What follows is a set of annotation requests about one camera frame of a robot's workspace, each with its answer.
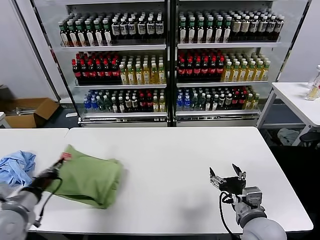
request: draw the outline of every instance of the white tabletop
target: white tabletop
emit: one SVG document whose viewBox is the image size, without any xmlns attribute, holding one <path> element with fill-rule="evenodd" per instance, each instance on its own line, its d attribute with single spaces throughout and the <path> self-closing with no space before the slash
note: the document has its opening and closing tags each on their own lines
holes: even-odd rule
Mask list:
<svg viewBox="0 0 320 240">
<path fill-rule="evenodd" d="M 226 233 L 219 214 L 220 191 L 209 182 L 209 167 L 221 177 L 233 177 L 232 163 L 247 172 L 248 187 L 262 190 L 270 219 L 286 231 L 313 228 L 255 127 L 72 128 L 65 143 L 97 158 L 120 160 L 124 178 L 108 209 L 53 196 L 38 231 Z M 223 212 L 231 231 L 242 232 L 232 206 L 224 204 Z"/>
<path fill-rule="evenodd" d="M 276 95 L 306 124 L 320 128 L 320 98 L 305 99 L 309 88 L 306 82 L 273 82 Z"/>
</svg>

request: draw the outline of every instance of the green towel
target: green towel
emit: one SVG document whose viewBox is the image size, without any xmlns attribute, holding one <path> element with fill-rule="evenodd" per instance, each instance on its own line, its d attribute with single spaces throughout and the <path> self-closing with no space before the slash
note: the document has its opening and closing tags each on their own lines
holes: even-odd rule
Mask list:
<svg viewBox="0 0 320 240">
<path fill-rule="evenodd" d="M 71 154 L 71 158 L 64 161 L 60 169 L 59 177 L 63 183 L 55 195 L 100 209 L 113 204 L 123 165 L 116 159 L 103 160 L 85 155 L 71 145 L 64 152 Z M 59 182 L 55 180 L 47 191 L 52 193 Z"/>
</svg>

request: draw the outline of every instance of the cardboard box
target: cardboard box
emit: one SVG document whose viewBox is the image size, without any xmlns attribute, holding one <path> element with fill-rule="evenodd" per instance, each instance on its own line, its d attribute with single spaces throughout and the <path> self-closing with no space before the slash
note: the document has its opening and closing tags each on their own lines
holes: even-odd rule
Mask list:
<svg viewBox="0 0 320 240">
<path fill-rule="evenodd" d="M 0 101 L 0 112 L 8 113 L 20 108 L 34 108 L 33 114 L 6 116 L 5 120 L 14 129 L 42 127 L 59 105 L 50 98 L 25 98 Z"/>
</svg>

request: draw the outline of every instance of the black cable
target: black cable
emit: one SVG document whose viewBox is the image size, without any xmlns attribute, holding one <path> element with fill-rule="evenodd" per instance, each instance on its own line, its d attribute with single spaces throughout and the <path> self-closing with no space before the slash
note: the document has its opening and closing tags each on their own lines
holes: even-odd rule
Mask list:
<svg viewBox="0 0 320 240">
<path fill-rule="evenodd" d="M 62 180 L 61 177 L 57 177 L 56 179 L 57 179 L 57 180 L 60 180 L 60 183 L 59 183 L 59 185 L 56 187 L 56 189 L 55 189 L 53 192 L 51 192 L 51 194 L 49 195 L 49 197 L 45 200 L 45 202 L 44 202 L 44 204 L 43 204 L 43 206 L 42 206 L 41 212 L 40 212 L 40 214 L 39 214 L 39 219 L 37 220 L 38 223 L 40 223 L 41 220 L 42 220 L 42 217 L 43 217 L 44 212 L 45 212 L 45 206 L 46 206 L 47 202 L 48 202 L 49 199 L 52 197 L 52 195 L 54 195 L 54 194 L 59 190 L 59 188 L 61 187 L 61 185 L 62 185 L 62 183 L 63 183 L 63 180 Z"/>
<path fill-rule="evenodd" d="M 240 238 L 237 237 L 236 235 L 234 235 L 230 229 L 228 228 L 226 222 L 225 222 L 225 218 L 224 218 L 224 214 L 222 212 L 222 196 L 223 194 L 225 194 L 226 196 L 224 197 L 227 198 L 227 196 L 229 196 L 230 194 L 227 194 L 225 191 L 221 192 L 220 196 L 219 196 L 219 210 L 220 210 L 220 216 L 221 216 L 221 220 L 222 220 L 222 223 L 223 223 L 223 226 L 225 227 L 225 229 L 228 231 L 228 233 L 231 235 L 231 239 L 232 240 L 239 240 Z"/>
</svg>

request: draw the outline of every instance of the blue cloth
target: blue cloth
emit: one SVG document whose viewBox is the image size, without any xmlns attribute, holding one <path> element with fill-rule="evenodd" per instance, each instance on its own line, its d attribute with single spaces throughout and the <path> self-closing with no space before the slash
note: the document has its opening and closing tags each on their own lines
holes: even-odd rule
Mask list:
<svg viewBox="0 0 320 240">
<path fill-rule="evenodd" d="M 7 183 L 10 187 L 31 184 L 35 157 L 26 151 L 17 151 L 3 157 L 0 160 L 0 183 Z"/>
</svg>

